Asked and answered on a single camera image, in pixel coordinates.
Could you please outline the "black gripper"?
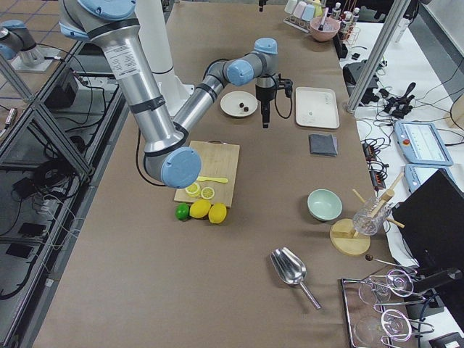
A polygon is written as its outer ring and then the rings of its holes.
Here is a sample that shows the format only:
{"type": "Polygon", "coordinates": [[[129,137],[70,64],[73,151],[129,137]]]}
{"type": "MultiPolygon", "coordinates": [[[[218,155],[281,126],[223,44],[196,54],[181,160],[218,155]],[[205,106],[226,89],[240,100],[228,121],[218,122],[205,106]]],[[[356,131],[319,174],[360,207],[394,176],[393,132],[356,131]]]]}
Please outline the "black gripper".
{"type": "Polygon", "coordinates": [[[259,11],[260,11],[260,12],[263,11],[264,6],[265,6],[265,0],[259,0],[259,2],[258,2],[258,7],[259,7],[259,11]]]}
{"type": "Polygon", "coordinates": [[[270,103],[275,98],[275,80],[272,76],[265,76],[256,79],[255,96],[257,101],[260,103],[262,127],[268,128],[270,122],[270,103]]]}

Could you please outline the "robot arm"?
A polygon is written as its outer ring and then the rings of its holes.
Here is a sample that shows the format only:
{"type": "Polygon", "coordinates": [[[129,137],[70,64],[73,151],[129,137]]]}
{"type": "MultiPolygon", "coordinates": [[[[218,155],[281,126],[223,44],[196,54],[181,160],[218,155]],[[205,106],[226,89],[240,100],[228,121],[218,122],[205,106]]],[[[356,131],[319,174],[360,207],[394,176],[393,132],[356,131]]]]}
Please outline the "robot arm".
{"type": "Polygon", "coordinates": [[[278,44],[259,38],[243,57],[211,64],[171,116],[150,67],[170,57],[160,1],[60,1],[59,9],[65,36],[103,51],[145,139],[146,172],[172,188],[183,189],[199,176],[201,158],[185,142],[222,90],[252,80],[260,88],[277,75],[278,44]]]}

